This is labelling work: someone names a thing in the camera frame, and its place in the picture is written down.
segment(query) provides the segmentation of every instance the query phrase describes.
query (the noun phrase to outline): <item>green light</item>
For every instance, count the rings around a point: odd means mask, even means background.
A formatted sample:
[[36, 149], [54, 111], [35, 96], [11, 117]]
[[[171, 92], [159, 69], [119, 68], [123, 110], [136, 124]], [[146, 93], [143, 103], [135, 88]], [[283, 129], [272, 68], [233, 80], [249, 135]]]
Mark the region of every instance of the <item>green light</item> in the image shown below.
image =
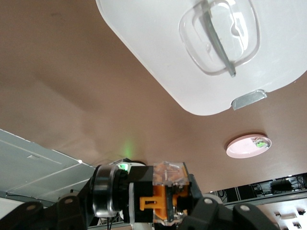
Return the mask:
[[265, 143], [264, 141], [260, 141], [260, 142], [256, 143], [256, 146], [257, 146], [258, 148], [266, 147], [267, 145], [268, 145], [268, 144]]
[[131, 139], [127, 139], [123, 146], [123, 155], [127, 158], [132, 158], [134, 152], [134, 145]]
[[128, 171], [128, 164], [122, 163], [118, 167], [122, 170]]

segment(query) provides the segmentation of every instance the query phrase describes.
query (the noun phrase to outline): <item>white plastic container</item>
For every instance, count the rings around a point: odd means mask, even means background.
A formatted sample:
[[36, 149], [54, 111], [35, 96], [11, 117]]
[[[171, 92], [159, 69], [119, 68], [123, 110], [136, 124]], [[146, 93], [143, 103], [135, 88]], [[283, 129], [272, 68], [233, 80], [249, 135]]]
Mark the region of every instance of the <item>white plastic container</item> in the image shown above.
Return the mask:
[[[196, 115], [222, 112], [237, 98], [234, 108], [258, 101], [307, 70], [305, 0], [211, 0], [205, 6], [199, 0], [96, 2], [137, 59]], [[216, 51], [208, 21], [226, 61]]]

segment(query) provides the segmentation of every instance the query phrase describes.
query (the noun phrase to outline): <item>metal ring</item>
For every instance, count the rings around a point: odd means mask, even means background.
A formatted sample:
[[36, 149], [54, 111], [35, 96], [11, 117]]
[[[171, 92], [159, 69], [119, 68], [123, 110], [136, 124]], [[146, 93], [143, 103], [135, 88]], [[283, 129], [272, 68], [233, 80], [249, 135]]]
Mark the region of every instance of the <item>metal ring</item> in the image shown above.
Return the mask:
[[93, 186], [93, 211], [96, 217], [114, 217], [119, 210], [113, 205], [113, 182], [117, 166], [104, 165], [97, 169]]

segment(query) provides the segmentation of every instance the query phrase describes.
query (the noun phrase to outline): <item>black cable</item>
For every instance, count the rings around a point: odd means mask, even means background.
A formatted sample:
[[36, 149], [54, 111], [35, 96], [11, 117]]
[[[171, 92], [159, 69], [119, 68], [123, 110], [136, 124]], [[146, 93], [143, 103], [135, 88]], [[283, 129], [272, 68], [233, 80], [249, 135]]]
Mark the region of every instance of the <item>black cable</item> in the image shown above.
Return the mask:
[[227, 199], [227, 201], [226, 201], [226, 203], [227, 203], [228, 202], [227, 194], [226, 194], [225, 198], [222, 200], [222, 202], [224, 202], [224, 200], [226, 200], [226, 199]]
[[120, 215], [116, 215], [114, 218], [108, 219], [106, 218], [105, 220], [102, 220], [102, 218], [100, 218], [100, 222], [102, 226], [108, 226], [108, 228], [111, 228], [111, 223], [114, 222], [119, 222], [120, 221]]
[[260, 188], [258, 187], [257, 184], [253, 184], [253, 188], [254, 188], [254, 191], [255, 191], [255, 192], [256, 192], [256, 191], [260, 191], [260, 192], [261, 192], [261, 190], [260, 190]]
[[225, 195], [224, 190], [219, 190], [219, 191], [218, 191], [218, 195], [219, 195], [219, 197], [222, 199], [222, 197], [224, 197], [224, 195]]
[[112, 222], [111, 222], [111, 224], [110, 224], [109, 230], [111, 230], [111, 227], [112, 227], [113, 222], [114, 222], [116, 219], [118, 219], [118, 217], [119, 217], [119, 213], [117, 213], [116, 217], [112, 220]]
[[260, 186], [260, 188], [261, 188], [261, 191], [262, 191], [263, 196], [265, 196], [264, 191], [263, 191], [263, 189], [262, 189], [262, 186], [261, 186], [260, 184], [259, 184], [259, 186]]
[[11, 195], [11, 194], [6, 193], [5, 196], [21, 196], [21, 197], [26, 197], [26, 198], [30, 198], [30, 199], [39, 200], [39, 199], [36, 199], [35, 197], [26, 196], [26, 195], [13, 195], [13, 194]]
[[305, 184], [299, 180], [298, 176], [296, 176], [295, 178], [297, 179], [297, 183], [300, 183], [302, 186], [305, 186]]

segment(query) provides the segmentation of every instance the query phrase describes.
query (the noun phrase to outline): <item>wire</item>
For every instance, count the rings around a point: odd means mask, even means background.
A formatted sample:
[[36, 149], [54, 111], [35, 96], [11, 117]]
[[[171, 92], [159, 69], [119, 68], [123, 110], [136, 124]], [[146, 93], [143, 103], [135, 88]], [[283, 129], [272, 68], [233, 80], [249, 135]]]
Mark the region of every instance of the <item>wire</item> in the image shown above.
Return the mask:
[[300, 179], [298, 176], [295, 176], [295, 179], [290, 181], [291, 185], [295, 186], [294, 189], [301, 190], [302, 188], [305, 188], [305, 183], [301, 182], [302, 179]]
[[262, 191], [263, 196], [265, 196], [264, 191], [263, 191], [262, 186], [260, 185], [260, 183], [259, 183], [259, 186], [260, 186], [260, 188], [261, 188], [261, 191]]
[[110, 228], [108, 230], [111, 230], [112, 224], [113, 222], [119, 218], [119, 213], [117, 213], [116, 217], [112, 220], [111, 224], [110, 224]]
[[7, 192], [5, 193], [5, 198], [7, 197], [7, 196], [16, 196], [16, 197], [25, 197], [25, 198], [28, 198], [28, 199], [34, 199], [34, 200], [37, 200], [37, 201], [39, 201], [39, 202], [50, 202], [50, 203], [52, 203], [52, 204], [54, 204], [54, 202], [52, 202], [52, 201], [48, 201], [48, 200], [42, 200], [42, 199], [37, 199], [37, 198], [35, 198], [35, 197], [32, 197], [32, 196], [26, 196], [26, 195], [15, 195], [15, 194], [8, 194]]
[[227, 199], [227, 201], [226, 201], [226, 203], [228, 202], [228, 197], [227, 197], [227, 195], [226, 195], [226, 197], [222, 200], [222, 202], [224, 202], [224, 200], [226, 200]]
[[219, 197], [222, 199], [222, 197], [224, 197], [224, 195], [225, 195], [224, 190], [219, 190], [219, 191], [218, 191], [218, 195], [219, 195]]

